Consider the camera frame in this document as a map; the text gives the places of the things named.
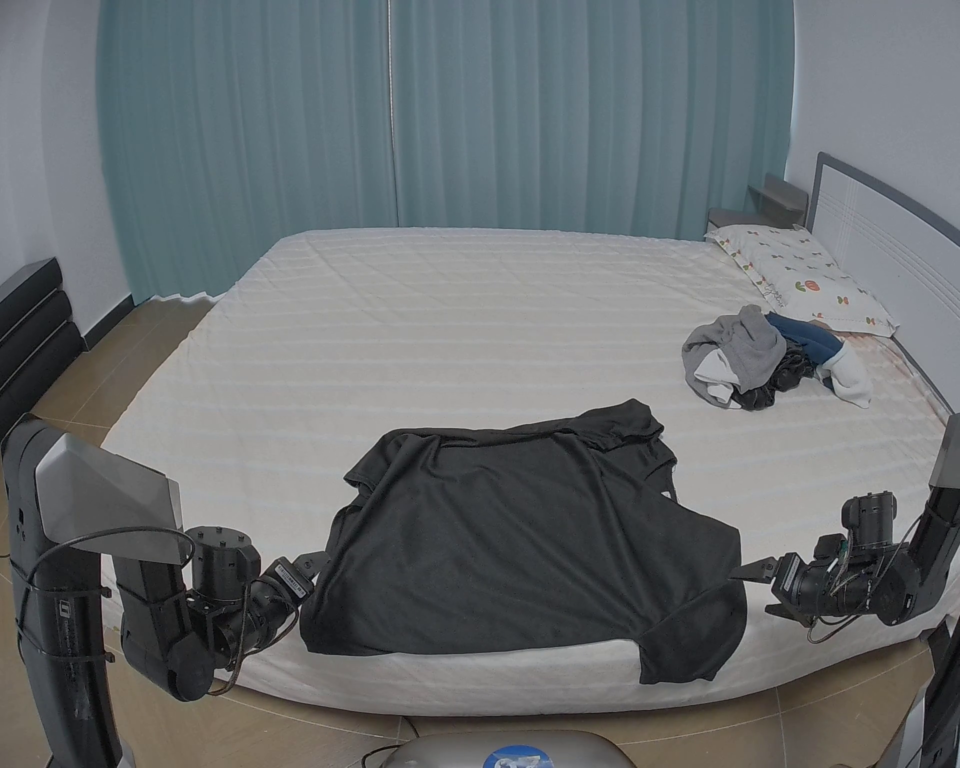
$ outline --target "gray garment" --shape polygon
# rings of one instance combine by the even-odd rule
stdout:
[[[780,332],[767,323],[756,304],[747,304],[736,315],[721,315],[709,325],[695,328],[684,342],[681,356],[686,370],[686,383],[709,403],[726,408],[707,395],[707,382],[693,375],[715,349],[727,356],[731,370],[740,380],[737,390],[761,387],[770,380],[774,369],[786,354],[786,341]]]

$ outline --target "beige floor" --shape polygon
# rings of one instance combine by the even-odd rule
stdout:
[[[60,378],[35,408],[53,424],[99,444],[150,374],[209,308],[204,301],[152,301],[135,309]],[[7,549],[0,499],[0,549]],[[0,562],[9,581],[10,566]],[[16,654],[12,596],[0,584],[0,765],[41,768],[48,751]],[[115,638],[108,644],[116,649]],[[421,733],[576,728],[621,745],[637,766],[853,768],[877,760],[918,687],[929,652],[912,641],[846,661],[775,690],[701,707],[608,715],[415,718]],[[347,768],[378,746],[407,739],[396,715],[308,707],[236,688],[180,704],[118,659],[109,670],[121,734],[139,768]],[[383,755],[371,760],[377,765]]]

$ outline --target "white headboard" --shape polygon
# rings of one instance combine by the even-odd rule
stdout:
[[[960,229],[821,152],[807,228],[900,323],[894,340],[960,408]]]

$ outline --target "fitted sheet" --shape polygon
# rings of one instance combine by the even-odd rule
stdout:
[[[180,483],[184,527],[252,537],[264,565],[323,547],[354,496],[343,474],[403,427],[505,428],[636,397],[665,425],[679,500],[740,529],[744,562],[812,553],[850,496],[921,511],[942,415],[896,346],[855,336],[868,410],[805,380],[766,411],[712,407],[684,383],[690,330],[766,306],[717,246],[565,232],[311,231],[280,240],[213,307],[110,430],[104,448]],[[113,584],[105,559],[105,582]],[[294,632],[240,684],[338,708],[421,715],[660,708],[731,698],[916,636],[864,618],[823,645],[763,611],[712,682],[640,685],[632,641],[462,656],[309,654]],[[119,624],[115,599],[105,606]]]

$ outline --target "clothing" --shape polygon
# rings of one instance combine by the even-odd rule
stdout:
[[[767,383],[786,352],[786,342],[755,304],[742,307],[736,315],[721,315],[713,323],[694,328],[681,350],[686,383],[707,402],[724,407],[708,395],[708,384],[696,377],[700,364],[715,349],[720,349],[730,362],[743,392]]]
[[[803,347],[806,356],[815,366],[822,366],[843,346],[843,342],[836,336],[813,323],[785,318],[776,312],[767,315],[767,322],[776,328],[784,339]]]
[[[861,408],[870,407],[874,384],[853,347],[846,342],[840,351],[817,368],[817,375],[825,383],[828,379],[832,381],[832,389],[838,397]]]
[[[802,378],[812,378],[813,363],[804,348],[795,342],[786,343],[786,353],[777,364],[770,380],[762,387],[747,392],[734,392],[733,399],[747,411],[761,411],[774,404],[777,392],[787,392],[800,385]]]
[[[733,387],[739,385],[740,379],[730,367],[730,361],[720,349],[715,349],[704,358],[697,370],[693,373],[698,381],[707,384],[707,394],[724,405],[739,408],[740,403],[731,402]]]
[[[746,627],[740,536],[685,509],[676,458],[628,400],[507,430],[384,435],[346,476],[303,605],[315,653],[639,647],[642,683],[710,680]]]

